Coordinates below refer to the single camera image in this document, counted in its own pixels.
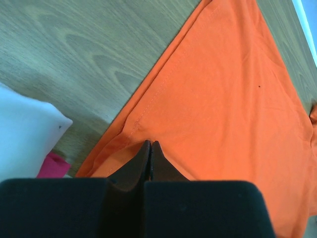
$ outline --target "white fabric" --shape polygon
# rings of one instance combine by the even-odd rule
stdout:
[[[52,104],[0,83],[0,181],[35,178],[45,156],[72,125]]]

